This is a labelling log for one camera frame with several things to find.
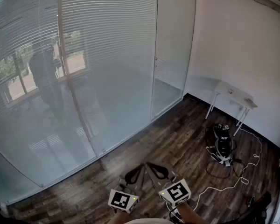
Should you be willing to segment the partition frame post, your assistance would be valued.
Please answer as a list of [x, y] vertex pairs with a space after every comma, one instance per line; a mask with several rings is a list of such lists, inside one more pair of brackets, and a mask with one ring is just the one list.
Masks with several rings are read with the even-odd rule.
[[97, 151], [95, 150], [95, 148], [93, 147], [93, 144], [91, 142], [91, 135], [89, 133], [87, 124], [84, 120], [83, 114], [81, 112], [78, 100], [77, 100], [77, 96], [76, 96], [76, 92], [75, 92], [75, 88], [74, 88], [74, 84], [73, 84], [73, 80], [70, 74], [70, 70], [69, 70], [69, 66], [68, 66], [68, 62], [67, 62], [67, 54], [66, 54], [66, 49], [65, 49], [65, 39], [64, 39], [64, 34], [63, 34], [63, 15], [62, 15], [62, 0], [58, 0], [58, 33], [59, 33], [59, 40], [60, 40], [60, 47], [61, 47], [61, 57], [62, 57], [62, 61], [63, 61], [63, 66], [65, 68], [65, 76], [67, 79], [67, 83], [68, 83], [68, 87], [73, 99], [73, 104], [75, 106], [75, 109], [77, 111], [81, 126], [85, 132], [85, 135], [87, 137], [87, 140], [89, 142], [89, 144], [92, 147], [92, 150], [96, 156], [96, 158], [99, 157]]
[[151, 109], [150, 122], [154, 120], [154, 83], [155, 83], [155, 61], [156, 61], [156, 43], [157, 43], [157, 14], [158, 0], [154, 0], [154, 49], [153, 49], [153, 69], [152, 69], [152, 92], [151, 92]]

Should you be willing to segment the person's left forearm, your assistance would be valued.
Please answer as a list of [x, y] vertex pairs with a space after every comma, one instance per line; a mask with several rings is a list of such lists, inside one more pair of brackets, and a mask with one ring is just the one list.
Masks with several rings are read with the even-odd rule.
[[108, 224], [125, 224], [129, 222], [129, 213], [118, 210]]

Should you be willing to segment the white folding table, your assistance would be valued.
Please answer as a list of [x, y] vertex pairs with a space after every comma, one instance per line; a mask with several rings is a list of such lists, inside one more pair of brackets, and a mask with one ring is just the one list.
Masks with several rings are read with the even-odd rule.
[[209, 113], [211, 111], [213, 111], [216, 99], [219, 95], [225, 95], [231, 101], [234, 101], [234, 102], [240, 104], [244, 108], [244, 111], [243, 111], [241, 117], [239, 118], [239, 120], [236, 123], [237, 129], [233, 134], [233, 136], [235, 136], [238, 133], [238, 131], [241, 129], [241, 126], [243, 125], [243, 122], [244, 122], [247, 114], [249, 113], [249, 111], [257, 108], [258, 106], [254, 103], [254, 98], [250, 94], [221, 80], [218, 82], [218, 84], [214, 88], [214, 96], [212, 98], [212, 101], [211, 101], [210, 107], [207, 111], [207, 114], [205, 116], [205, 119], [207, 119], [209, 116]]

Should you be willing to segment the white and black backpack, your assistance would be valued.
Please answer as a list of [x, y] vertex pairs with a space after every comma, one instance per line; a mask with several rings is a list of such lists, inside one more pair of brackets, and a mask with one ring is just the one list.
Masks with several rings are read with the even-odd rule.
[[232, 152], [235, 142], [231, 138], [218, 137], [213, 146], [207, 146], [211, 158], [225, 167], [230, 167], [233, 163]]

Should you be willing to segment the yellow edged packet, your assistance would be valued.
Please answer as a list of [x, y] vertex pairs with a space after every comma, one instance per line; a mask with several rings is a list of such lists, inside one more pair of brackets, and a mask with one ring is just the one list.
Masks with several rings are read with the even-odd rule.
[[254, 108], [257, 108], [258, 106], [254, 103], [254, 101], [250, 98], [245, 98], [245, 103], [247, 104], [247, 106], [250, 108], [250, 109], [254, 109]]

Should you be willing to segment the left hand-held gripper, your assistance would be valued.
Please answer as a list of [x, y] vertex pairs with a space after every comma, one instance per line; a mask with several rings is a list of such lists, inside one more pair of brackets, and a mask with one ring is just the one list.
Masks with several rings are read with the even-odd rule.
[[142, 196], [142, 187], [145, 178], [145, 164], [140, 164], [119, 177], [118, 185], [110, 190], [108, 205], [126, 213], [131, 213]]

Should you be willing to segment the person's light shirt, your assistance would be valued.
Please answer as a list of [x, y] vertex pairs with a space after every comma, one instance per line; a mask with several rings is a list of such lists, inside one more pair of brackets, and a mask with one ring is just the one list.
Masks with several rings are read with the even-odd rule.
[[128, 221], [125, 224], [174, 224], [172, 221], [163, 218], [139, 218]]

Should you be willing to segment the white window blinds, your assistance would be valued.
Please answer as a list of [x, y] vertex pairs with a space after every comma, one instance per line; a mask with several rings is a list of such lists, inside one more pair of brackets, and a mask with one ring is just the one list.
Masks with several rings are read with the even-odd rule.
[[150, 123], [154, 0], [62, 0], [77, 100], [99, 156]]

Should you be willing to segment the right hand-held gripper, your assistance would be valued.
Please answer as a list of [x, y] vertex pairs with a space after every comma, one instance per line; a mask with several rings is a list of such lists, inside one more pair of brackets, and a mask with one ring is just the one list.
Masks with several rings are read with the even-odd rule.
[[152, 162], [146, 163], [146, 171], [158, 196], [166, 204], [176, 207], [189, 200], [191, 191], [184, 178], [179, 175], [169, 176], [169, 171], [165, 166]]

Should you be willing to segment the person's right forearm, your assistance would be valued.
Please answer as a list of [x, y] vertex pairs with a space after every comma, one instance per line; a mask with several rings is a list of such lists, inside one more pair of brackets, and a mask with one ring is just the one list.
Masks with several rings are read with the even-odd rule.
[[196, 215], [187, 203], [177, 205], [177, 210], [185, 223], [199, 224], [199, 216]]

